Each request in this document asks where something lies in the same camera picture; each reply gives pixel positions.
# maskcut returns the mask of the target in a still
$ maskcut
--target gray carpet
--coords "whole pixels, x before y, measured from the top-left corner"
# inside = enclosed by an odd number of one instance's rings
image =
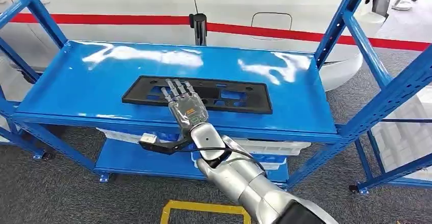
[[[390,17],[386,26],[397,20]],[[385,36],[393,29],[384,26]],[[393,75],[418,52],[378,49]],[[346,122],[378,91],[368,68],[340,88],[328,92],[335,120]],[[104,141],[93,128],[66,128],[61,138],[89,157],[97,157]],[[361,138],[369,160],[371,149]],[[319,145],[291,157],[295,170]],[[377,172],[376,164],[372,167]],[[0,223],[159,223],[168,200],[229,204],[212,184],[204,181],[117,175],[108,184],[57,154],[50,161],[35,161],[19,148],[0,146]],[[370,195],[352,194],[347,187],[364,180],[355,147],[351,145],[294,188],[293,193],[322,206],[340,223],[431,223],[432,191],[383,186]],[[170,223],[241,223],[241,216],[173,210]]]

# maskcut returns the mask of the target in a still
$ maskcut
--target silver robotic arm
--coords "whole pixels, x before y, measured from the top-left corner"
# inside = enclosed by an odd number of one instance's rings
[[[231,138],[221,137],[207,122],[207,110],[192,86],[186,81],[185,89],[179,80],[173,81],[167,79],[173,96],[162,88],[168,106],[183,134],[203,149],[197,161],[199,170],[228,198],[242,205],[258,223],[337,223],[313,202],[289,194],[267,179],[248,152]]]

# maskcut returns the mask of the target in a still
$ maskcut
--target black cable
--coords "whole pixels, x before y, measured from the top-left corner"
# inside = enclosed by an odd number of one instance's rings
[[[206,151],[206,150],[224,150],[224,151],[230,151],[230,152],[235,152],[244,155],[248,157],[251,161],[253,161],[255,164],[257,164],[260,167],[260,169],[264,172],[264,176],[267,178],[267,172],[265,172],[264,167],[261,165],[261,163],[258,160],[256,160],[252,155],[237,149],[222,148],[222,147],[206,147],[206,148],[197,148],[197,149],[190,149],[190,150],[177,150],[177,152],[188,153],[188,152],[197,152],[197,151]]]

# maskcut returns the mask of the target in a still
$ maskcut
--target robot finger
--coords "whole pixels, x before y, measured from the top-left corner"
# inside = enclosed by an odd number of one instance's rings
[[[192,85],[189,83],[189,81],[185,81],[184,84],[186,84],[186,88],[189,90],[189,92],[193,93],[194,88],[192,87]]]
[[[169,102],[173,101],[173,99],[171,98],[171,95],[168,94],[167,89],[166,88],[161,88],[160,89],[163,93],[163,95],[165,96],[165,99]]]
[[[174,97],[178,97],[178,92],[176,87],[174,86],[173,82],[170,79],[166,79],[165,81],[167,81],[168,86],[171,89],[171,92],[173,93]]]
[[[179,89],[181,94],[186,94],[186,90],[183,87],[183,84],[178,80],[178,79],[174,79],[174,82],[177,85],[177,88]]]

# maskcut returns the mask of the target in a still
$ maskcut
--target shelf top surface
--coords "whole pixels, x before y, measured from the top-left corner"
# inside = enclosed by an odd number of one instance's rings
[[[312,54],[238,48],[68,41],[17,112],[175,124],[167,107],[122,103],[140,75],[267,84],[273,114],[209,111],[216,127],[336,133]]]

